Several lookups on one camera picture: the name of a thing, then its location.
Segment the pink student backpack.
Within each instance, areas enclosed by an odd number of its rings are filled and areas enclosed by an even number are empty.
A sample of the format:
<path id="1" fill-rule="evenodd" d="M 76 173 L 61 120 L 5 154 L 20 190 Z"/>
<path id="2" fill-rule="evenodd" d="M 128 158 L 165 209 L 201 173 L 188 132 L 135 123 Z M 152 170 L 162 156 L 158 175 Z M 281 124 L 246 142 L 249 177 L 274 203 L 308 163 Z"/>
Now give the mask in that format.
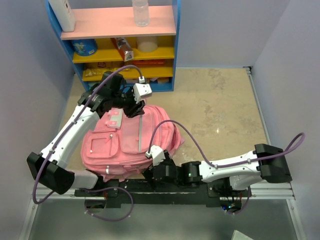
<path id="1" fill-rule="evenodd" d="M 169 122 L 164 108 L 148 104 L 143 111 L 143 115 L 129 118 L 122 109 L 112 108 L 85 134 L 82 163 L 104 182 L 113 178 L 124 181 L 148 168 L 153 162 L 146 157 L 149 146 L 159 146 L 173 155 L 183 144 L 179 129 Z"/>

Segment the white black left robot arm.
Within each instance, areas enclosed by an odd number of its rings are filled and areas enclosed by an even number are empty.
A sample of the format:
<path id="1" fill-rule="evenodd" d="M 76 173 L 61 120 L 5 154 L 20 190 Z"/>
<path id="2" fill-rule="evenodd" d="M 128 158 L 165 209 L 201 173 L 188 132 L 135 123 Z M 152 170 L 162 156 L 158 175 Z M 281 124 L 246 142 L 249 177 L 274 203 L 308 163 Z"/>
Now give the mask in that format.
<path id="1" fill-rule="evenodd" d="M 92 196 L 99 196 L 103 192 L 103 179 L 96 170 L 73 171 L 68 170 L 67 166 L 85 134 L 93 130 L 109 110 L 119 108 L 129 118 L 144 113 L 145 98 L 152 94 L 152 89 L 140 73 L 137 83 L 124 91 L 126 81 L 120 74 L 123 70 L 124 67 L 121 67 L 114 72 L 105 72 L 100 83 L 81 95 L 74 112 L 57 136 L 40 153 L 31 152 L 27 157 L 35 180 L 32 190 L 35 204 L 44 202 L 43 199 L 37 199 L 38 184 L 59 195 L 70 189 L 84 189 Z"/>

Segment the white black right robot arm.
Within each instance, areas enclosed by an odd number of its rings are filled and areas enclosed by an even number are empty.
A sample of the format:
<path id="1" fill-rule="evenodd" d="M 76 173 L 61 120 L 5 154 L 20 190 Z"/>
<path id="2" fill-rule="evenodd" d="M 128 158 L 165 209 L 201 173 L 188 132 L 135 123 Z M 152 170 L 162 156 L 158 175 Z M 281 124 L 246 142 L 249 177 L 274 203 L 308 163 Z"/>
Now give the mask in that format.
<path id="1" fill-rule="evenodd" d="M 263 180 L 271 184 L 291 182 L 285 155 L 283 149 L 261 143 L 239 156 L 217 161 L 190 161 L 177 166 L 167 150 L 153 145 L 151 152 L 146 153 L 151 165 L 142 175 L 152 188 L 156 188 L 157 183 L 197 187 L 223 180 L 220 192 L 233 197 Z"/>

